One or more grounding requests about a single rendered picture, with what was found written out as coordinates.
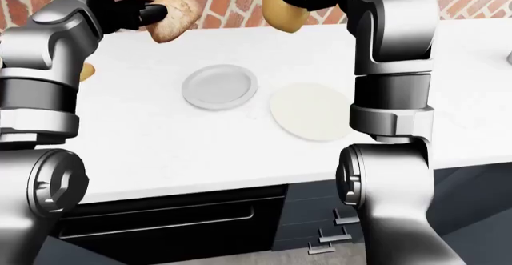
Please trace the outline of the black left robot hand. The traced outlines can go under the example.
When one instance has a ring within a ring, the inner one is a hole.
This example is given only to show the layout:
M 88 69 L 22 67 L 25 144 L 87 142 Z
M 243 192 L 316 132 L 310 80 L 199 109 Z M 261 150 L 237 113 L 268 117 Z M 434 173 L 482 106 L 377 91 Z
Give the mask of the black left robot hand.
M 152 0 L 81 0 L 93 12 L 104 34 L 120 29 L 138 30 L 162 21 L 167 16 L 164 5 Z

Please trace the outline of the golden oval bread roll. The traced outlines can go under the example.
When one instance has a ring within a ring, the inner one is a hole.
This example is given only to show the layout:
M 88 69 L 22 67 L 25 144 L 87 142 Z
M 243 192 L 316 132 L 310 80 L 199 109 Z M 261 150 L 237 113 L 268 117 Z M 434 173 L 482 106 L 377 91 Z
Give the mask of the golden oval bread roll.
M 274 29 L 293 34 L 306 24 L 310 12 L 283 0 L 262 0 L 262 14 Z

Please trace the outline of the brown bread slice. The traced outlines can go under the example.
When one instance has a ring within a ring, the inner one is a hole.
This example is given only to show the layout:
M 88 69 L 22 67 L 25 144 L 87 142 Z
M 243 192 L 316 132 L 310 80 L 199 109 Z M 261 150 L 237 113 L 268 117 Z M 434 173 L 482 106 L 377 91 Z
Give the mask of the brown bread slice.
M 196 0 L 155 0 L 151 5 L 166 8 L 166 16 L 163 19 L 146 26 L 156 43 L 175 40 L 190 29 L 202 14 L 202 8 Z

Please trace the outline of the cream round cutting board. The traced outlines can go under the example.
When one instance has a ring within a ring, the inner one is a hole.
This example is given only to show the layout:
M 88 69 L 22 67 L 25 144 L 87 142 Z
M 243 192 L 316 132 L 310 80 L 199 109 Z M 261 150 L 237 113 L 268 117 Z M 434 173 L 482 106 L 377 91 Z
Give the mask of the cream round cutting board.
M 350 134 L 350 105 L 344 94 L 317 83 L 284 86 L 269 101 L 270 113 L 283 130 L 315 142 L 330 142 Z

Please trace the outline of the small golden bread piece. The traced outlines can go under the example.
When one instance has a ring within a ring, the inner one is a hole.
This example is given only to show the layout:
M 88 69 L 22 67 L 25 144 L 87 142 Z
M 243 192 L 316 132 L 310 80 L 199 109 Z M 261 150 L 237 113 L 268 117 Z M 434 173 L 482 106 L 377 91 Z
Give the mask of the small golden bread piece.
M 82 71 L 80 72 L 80 79 L 79 82 L 84 82 L 88 78 L 92 77 L 95 74 L 95 68 L 93 65 L 89 64 L 88 62 L 84 62 Z

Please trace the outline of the grey round plate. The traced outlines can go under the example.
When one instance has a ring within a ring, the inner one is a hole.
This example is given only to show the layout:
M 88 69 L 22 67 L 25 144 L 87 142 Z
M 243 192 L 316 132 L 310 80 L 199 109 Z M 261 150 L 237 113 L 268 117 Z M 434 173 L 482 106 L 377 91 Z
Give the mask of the grey round plate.
M 258 90 L 253 72 L 237 65 L 212 65 L 190 74 L 182 84 L 182 96 L 205 110 L 229 110 L 247 103 Z

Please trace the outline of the dark grey drawer cabinet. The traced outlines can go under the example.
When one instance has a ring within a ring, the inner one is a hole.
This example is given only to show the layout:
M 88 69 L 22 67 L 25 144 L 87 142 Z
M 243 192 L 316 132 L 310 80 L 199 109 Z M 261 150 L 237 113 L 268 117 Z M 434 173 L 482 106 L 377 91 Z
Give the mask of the dark grey drawer cabinet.
M 427 218 L 467 265 L 512 265 L 512 163 L 434 172 L 435 194 Z M 356 216 L 337 196 L 334 180 L 289 185 L 275 236 L 275 251 L 318 246 L 319 233 L 362 243 L 357 223 L 334 225 L 333 209 Z

